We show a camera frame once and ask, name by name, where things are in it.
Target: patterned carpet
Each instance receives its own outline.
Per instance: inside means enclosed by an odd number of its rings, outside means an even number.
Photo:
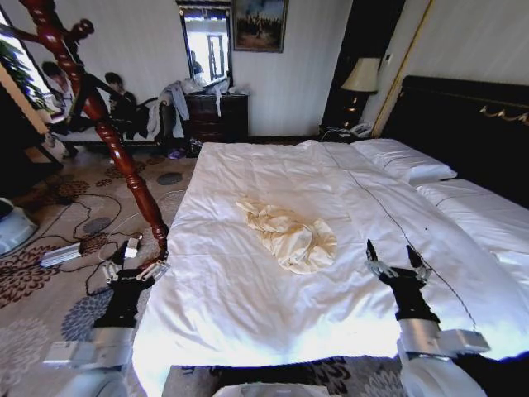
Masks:
[[[195,160],[167,160],[145,151],[136,152],[134,157],[170,225]],[[64,165],[58,175],[13,199],[40,227],[29,244],[0,257],[1,396],[55,396],[75,371],[41,364],[50,344],[88,340],[93,321],[104,313],[111,298],[102,272],[94,273],[100,263],[98,257],[109,257],[127,235],[137,232],[144,236],[142,245],[138,257],[126,261],[126,268],[136,267],[157,252],[143,218],[135,216],[126,221],[137,212],[136,203],[108,155],[81,151]],[[53,268],[38,266],[45,252],[77,241],[81,241],[81,257]],[[139,316],[148,293],[141,296]],[[175,367],[164,396],[210,397],[222,385],[248,380],[325,385],[332,394],[344,396],[404,396],[399,370],[397,359],[367,356],[334,357],[258,372]],[[126,383],[130,396],[145,395],[131,366],[127,368]]]

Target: lampshade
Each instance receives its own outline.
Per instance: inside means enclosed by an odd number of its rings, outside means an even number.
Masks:
[[[359,58],[349,78],[341,86],[348,91],[374,93],[377,90],[377,74],[380,58]]]

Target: carved wooden post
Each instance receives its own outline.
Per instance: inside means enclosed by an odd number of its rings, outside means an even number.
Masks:
[[[36,35],[14,29],[16,36],[41,43],[57,60],[59,67],[68,75],[77,96],[83,75],[86,73],[78,56],[77,42],[93,33],[93,25],[87,19],[67,31],[55,12],[53,0],[20,0],[36,24]],[[108,110],[99,92],[93,88],[83,106],[84,112],[96,122],[96,131],[107,144],[114,164],[125,175],[126,184],[134,194],[138,208],[150,224],[152,233],[160,246],[159,258],[167,252],[168,228],[164,224],[158,204],[147,189],[145,181],[138,175],[134,161],[125,151],[121,138],[108,121]]]

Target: framed painting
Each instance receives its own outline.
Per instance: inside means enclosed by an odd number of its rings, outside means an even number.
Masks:
[[[288,0],[232,0],[233,50],[283,52]]]

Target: wooden dresser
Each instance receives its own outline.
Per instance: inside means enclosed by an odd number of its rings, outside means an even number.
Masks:
[[[202,142],[246,142],[248,140],[248,96],[227,94],[221,97],[221,116],[217,115],[215,95],[186,95],[189,120],[183,133]]]

